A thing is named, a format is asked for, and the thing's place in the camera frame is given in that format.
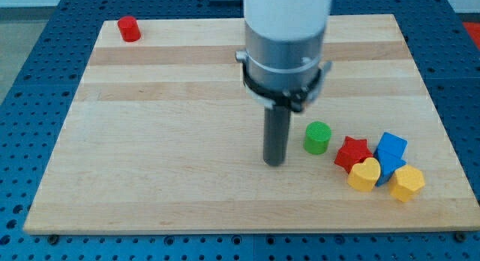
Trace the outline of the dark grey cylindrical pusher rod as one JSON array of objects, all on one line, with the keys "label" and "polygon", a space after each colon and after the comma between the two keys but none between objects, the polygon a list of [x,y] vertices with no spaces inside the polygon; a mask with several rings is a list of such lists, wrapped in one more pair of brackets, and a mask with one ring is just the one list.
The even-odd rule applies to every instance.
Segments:
[{"label": "dark grey cylindrical pusher rod", "polygon": [[265,108],[263,131],[263,160],[271,167],[284,163],[290,131],[289,109],[284,106]]}]

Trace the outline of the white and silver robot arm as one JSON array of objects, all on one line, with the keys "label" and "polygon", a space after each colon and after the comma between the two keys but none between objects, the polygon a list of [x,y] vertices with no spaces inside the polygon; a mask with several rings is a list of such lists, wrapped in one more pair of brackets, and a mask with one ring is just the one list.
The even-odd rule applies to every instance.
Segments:
[{"label": "white and silver robot arm", "polygon": [[284,163],[290,116],[314,102],[331,65],[321,65],[333,0],[243,0],[247,92],[264,107],[263,160]]}]

